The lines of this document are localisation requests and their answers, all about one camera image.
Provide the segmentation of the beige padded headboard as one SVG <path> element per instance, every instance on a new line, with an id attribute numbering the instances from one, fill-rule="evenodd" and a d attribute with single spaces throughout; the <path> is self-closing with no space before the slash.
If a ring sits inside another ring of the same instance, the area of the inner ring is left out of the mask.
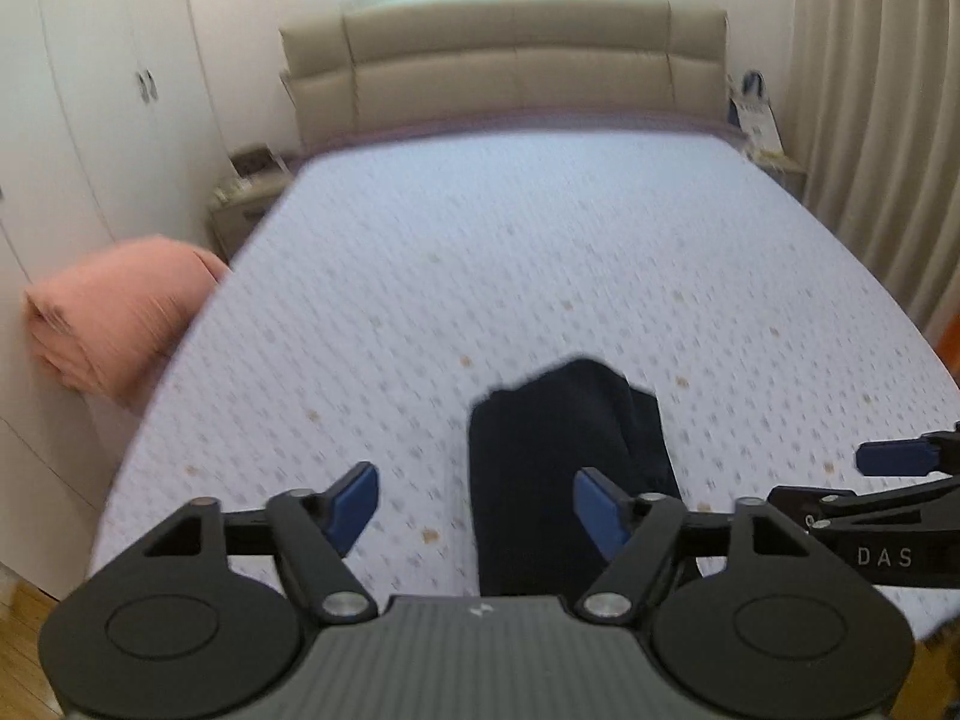
<path id="1" fill-rule="evenodd" d="M 669 0 L 376 0 L 281 28 L 304 148 L 523 110 L 724 121 L 727 15 Z"/>

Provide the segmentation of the left bedside table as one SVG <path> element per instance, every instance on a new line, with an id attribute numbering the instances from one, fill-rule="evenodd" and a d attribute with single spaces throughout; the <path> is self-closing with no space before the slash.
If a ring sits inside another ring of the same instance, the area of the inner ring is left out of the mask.
<path id="1" fill-rule="evenodd" d="M 208 205 L 208 227 L 224 260 L 231 262 L 293 183 L 293 172 L 270 172 L 243 179 L 231 174 L 215 187 Z"/>

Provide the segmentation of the beige curtain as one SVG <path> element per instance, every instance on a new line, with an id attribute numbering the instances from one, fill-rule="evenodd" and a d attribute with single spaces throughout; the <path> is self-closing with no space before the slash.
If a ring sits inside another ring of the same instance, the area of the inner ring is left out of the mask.
<path id="1" fill-rule="evenodd" d="M 802 201 L 958 362 L 958 0 L 794 0 Z"/>

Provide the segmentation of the pink folded blanket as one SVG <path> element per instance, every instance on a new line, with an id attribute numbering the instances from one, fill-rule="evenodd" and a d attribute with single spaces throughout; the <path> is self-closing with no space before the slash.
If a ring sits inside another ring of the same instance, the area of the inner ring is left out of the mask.
<path id="1" fill-rule="evenodd" d="M 229 266 L 174 239 L 98 250 L 25 291 L 37 364 L 68 390 L 141 413 Z"/>

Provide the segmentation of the brown patterned bag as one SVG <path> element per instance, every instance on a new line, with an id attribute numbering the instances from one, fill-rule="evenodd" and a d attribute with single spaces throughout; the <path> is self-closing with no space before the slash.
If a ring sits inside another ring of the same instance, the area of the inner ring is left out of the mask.
<path id="1" fill-rule="evenodd" d="M 254 143 L 231 151 L 229 162 L 236 176 L 243 179 L 251 179 L 251 177 L 270 174 L 270 172 L 286 171 L 285 161 L 265 143 Z"/>

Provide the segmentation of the white tote bag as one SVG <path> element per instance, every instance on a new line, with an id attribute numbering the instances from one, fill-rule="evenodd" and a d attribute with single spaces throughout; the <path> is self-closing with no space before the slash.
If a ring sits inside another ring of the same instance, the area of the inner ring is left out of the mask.
<path id="1" fill-rule="evenodd" d="M 747 70 L 738 82 L 727 78 L 727 122 L 747 138 L 747 151 L 757 158 L 781 158 L 781 133 L 766 96 L 765 78 Z"/>

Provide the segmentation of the right bedside table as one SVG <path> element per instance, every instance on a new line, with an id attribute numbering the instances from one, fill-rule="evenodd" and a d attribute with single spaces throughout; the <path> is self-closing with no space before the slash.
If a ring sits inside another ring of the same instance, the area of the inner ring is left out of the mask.
<path id="1" fill-rule="evenodd" d="M 771 153 L 771 151 L 750 151 L 748 158 L 758 169 L 771 177 L 779 187 L 794 197 L 798 202 L 804 202 L 807 171 L 796 161 L 791 160 L 788 154 Z"/>

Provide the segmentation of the black hoodie white stripes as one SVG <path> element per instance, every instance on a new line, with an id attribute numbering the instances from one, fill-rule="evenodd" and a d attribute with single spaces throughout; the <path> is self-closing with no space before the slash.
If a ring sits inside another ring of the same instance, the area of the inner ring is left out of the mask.
<path id="1" fill-rule="evenodd" d="M 469 491 L 480 593 L 574 605 L 605 561 L 574 513 L 592 466 L 629 496 L 680 494 L 654 395 L 578 358 L 494 390 L 469 421 Z"/>

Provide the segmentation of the white wardrobe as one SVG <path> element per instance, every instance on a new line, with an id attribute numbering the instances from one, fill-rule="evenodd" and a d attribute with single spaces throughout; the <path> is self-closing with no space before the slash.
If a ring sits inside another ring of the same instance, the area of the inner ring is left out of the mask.
<path id="1" fill-rule="evenodd" d="M 122 413 L 29 351 L 25 293 L 124 239 L 210 239 L 228 171 L 189 0 L 2 0 L 2 564 L 50 596 L 86 574 Z"/>

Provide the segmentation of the bed with floral sheet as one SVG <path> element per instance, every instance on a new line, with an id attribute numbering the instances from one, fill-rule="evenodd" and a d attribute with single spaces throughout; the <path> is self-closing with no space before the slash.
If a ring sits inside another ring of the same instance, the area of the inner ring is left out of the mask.
<path id="1" fill-rule="evenodd" d="M 854 450 L 952 426 L 958 390 L 884 286 L 721 138 L 512 124 L 324 154 L 164 372 L 94 567 L 194 497 L 257 509 L 381 475 L 350 567 L 377 600 L 470 595 L 467 422 L 594 358 L 661 407 L 683 500 L 856 489 Z"/>

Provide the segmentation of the bedside table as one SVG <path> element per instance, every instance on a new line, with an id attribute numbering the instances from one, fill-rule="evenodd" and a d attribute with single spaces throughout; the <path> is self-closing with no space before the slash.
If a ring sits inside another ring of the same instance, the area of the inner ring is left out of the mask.
<path id="1" fill-rule="evenodd" d="M 788 154 L 771 153 L 771 151 L 750 151 L 748 158 L 758 169 L 771 177 L 779 187 L 794 197 L 798 202 L 804 202 L 807 171 L 796 161 L 791 160 Z"/>
<path id="2" fill-rule="evenodd" d="M 224 260 L 231 262 L 293 183 L 293 172 L 270 172 L 243 179 L 231 174 L 215 187 L 208 205 L 208 227 Z"/>

